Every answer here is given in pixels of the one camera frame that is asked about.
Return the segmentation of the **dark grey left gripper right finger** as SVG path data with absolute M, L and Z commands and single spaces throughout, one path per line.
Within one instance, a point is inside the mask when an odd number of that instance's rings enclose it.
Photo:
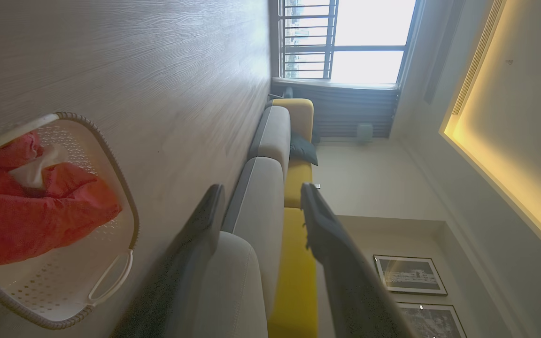
M 306 247 L 323 266 L 338 338 L 416 338 L 403 312 L 355 246 L 320 191 L 301 186 Z

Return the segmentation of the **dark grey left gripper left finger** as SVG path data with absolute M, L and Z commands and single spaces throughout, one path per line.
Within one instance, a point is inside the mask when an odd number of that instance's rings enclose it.
M 113 338 L 191 338 L 204 274 L 223 223 L 224 187 L 213 184 L 153 265 Z

